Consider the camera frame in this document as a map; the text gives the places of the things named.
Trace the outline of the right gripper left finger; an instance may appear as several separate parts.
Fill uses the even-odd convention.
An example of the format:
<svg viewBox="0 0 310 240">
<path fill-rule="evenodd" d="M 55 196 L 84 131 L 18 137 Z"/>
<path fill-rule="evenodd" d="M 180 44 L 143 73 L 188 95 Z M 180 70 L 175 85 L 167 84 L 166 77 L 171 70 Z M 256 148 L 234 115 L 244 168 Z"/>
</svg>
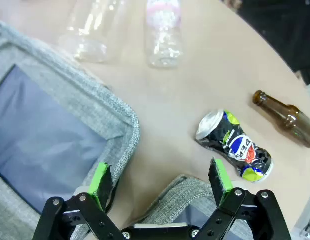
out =
<svg viewBox="0 0 310 240">
<path fill-rule="evenodd" d="M 86 225 L 98 240 L 123 240 L 106 214 L 112 189 L 110 166 L 100 163 L 87 191 L 67 201 L 56 196 L 46 201 L 32 239 L 69 240 L 76 226 Z"/>
</svg>

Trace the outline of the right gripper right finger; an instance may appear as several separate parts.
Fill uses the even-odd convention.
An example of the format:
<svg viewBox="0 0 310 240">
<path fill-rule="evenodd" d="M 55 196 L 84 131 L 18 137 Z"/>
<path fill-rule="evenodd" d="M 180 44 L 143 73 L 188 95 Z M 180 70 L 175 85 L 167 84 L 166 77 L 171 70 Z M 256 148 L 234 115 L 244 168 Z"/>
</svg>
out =
<svg viewBox="0 0 310 240">
<path fill-rule="evenodd" d="M 196 240 L 222 240 L 236 220 L 246 221 L 255 240 L 290 240 L 291 236 L 274 193 L 257 194 L 234 187 L 219 159 L 212 159 L 208 178 L 216 210 L 194 237 Z"/>
</svg>

